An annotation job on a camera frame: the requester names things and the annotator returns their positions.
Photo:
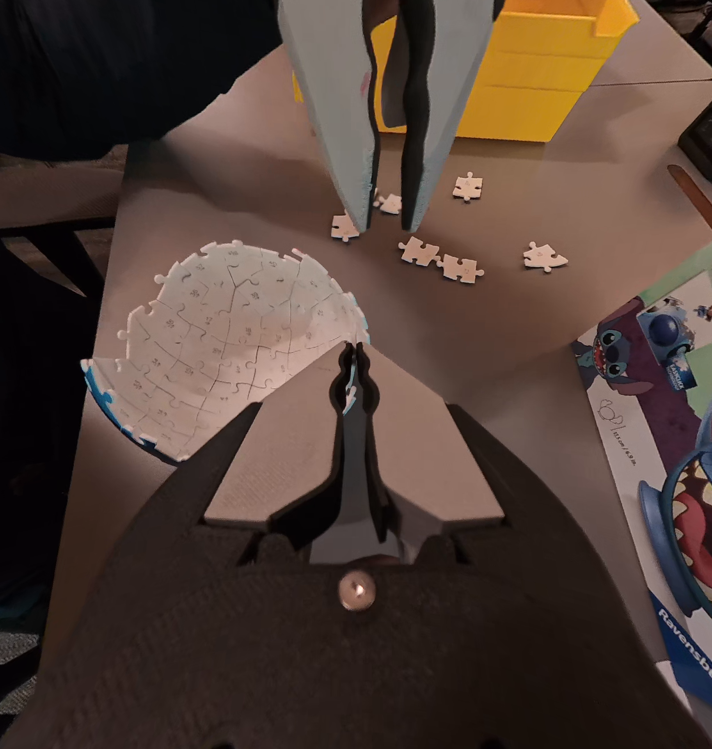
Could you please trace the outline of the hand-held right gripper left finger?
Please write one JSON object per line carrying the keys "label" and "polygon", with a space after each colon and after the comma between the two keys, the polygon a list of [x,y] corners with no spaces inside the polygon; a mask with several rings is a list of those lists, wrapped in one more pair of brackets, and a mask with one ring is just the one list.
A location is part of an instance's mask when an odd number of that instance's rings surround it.
{"label": "hand-held right gripper left finger", "polygon": [[353,344],[336,345],[261,402],[204,513],[206,524],[277,533],[299,550],[334,523],[354,354]]}

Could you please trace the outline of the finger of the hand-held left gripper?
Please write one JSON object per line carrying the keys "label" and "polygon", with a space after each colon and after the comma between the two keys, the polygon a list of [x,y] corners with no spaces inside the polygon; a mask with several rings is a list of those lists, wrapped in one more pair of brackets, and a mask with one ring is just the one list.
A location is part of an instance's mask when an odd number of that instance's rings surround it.
{"label": "finger of the hand-held left gripper", "polygon": [[407,73],[401,224],[422,221],[462,119],[504,1],[400,2]]}
{"label": "finger of the hand-held left gripper", "polygon": [[380,155],[376,63],[361,1],[280,1],[279,31],[332,182],[355,228],[370,227]]}

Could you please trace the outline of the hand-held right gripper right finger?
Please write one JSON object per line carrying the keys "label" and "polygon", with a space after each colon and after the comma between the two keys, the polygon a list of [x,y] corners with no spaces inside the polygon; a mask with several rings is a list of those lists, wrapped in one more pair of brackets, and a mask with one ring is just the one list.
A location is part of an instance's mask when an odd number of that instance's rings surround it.
{"label": "hand-held right gripper right finger", "polygon": [[357,371],[378,539],[498,525],[504,512],[444,399],[369,344],[357,346]]}

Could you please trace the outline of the partly built puzzle ball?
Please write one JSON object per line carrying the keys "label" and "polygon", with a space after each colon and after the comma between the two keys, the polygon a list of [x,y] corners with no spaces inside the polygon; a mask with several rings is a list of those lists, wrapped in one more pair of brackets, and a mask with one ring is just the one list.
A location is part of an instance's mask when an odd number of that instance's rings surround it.
{"label": "partly built puzzle ball", "polygon": [[81,368],[117,430],[172,466],[336,345],[371,341],[355,296],[296,248],[213,242],[154,280],[117,334],[124,356]]}

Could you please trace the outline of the white puzzle pieces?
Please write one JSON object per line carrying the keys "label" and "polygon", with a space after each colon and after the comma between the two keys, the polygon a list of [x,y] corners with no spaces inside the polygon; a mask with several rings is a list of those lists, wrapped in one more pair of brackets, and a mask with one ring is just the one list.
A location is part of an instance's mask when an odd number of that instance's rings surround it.
{"label": "white puzzle pieces", "polygon": [[[482,184],[482,178],[475,176],[472,172],[457,177],[453,198],[460,199],[466,204],[480,199]],[[401,212],[401,196],[392,193],[384,196],[377,192],[372,205],[381,213],[397,216]],[[343,243],[349,243],[351,239],[360,237],[360,231],[347,213],[336,214],[332,218],[331,237]],[[441,254],[438,246],[426,243],[414,236],[405,242],[400,242],[398,248],[401,250],[401,259],[404,262],[418,267],[429,267],[435,264],[443,272],[445,278],[454,282],[473,285],[485,274],[476,260]],[[568,259],[561,256],[551,245],[538,245],[535,242],[531,242],[528,250],[522,254],[522,261],[525,268],[542,270],[547,274],[556,268],[568,265]]]}

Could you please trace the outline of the person's left forearm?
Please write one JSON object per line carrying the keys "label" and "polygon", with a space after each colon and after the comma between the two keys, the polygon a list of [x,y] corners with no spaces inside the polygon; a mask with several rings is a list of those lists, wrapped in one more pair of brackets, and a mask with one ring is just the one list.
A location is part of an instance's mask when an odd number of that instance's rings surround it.
{"label": "person's left forearm", "polygon": [[0,1],[0,154],[96,160],[161,138],[281,42],[276,2]]}

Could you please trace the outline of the puzzle ball box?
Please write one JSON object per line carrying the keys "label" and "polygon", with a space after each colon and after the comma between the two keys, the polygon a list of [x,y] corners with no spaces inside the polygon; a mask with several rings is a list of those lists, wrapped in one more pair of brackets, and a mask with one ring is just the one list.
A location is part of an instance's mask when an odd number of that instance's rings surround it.
{"label": "puzzle ball box", "polygon": [[571,349],[673,680],[712,707],[712,242]]}

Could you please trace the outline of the brown wooden strip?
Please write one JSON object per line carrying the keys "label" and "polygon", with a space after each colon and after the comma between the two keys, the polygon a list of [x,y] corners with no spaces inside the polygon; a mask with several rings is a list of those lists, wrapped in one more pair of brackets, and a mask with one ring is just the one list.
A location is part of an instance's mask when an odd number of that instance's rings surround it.
{"label": "brown wooden strip", "polygon": [[680,191],[712,230],[712,202],[683,167],[677,164],[668,164],[667,170]]}

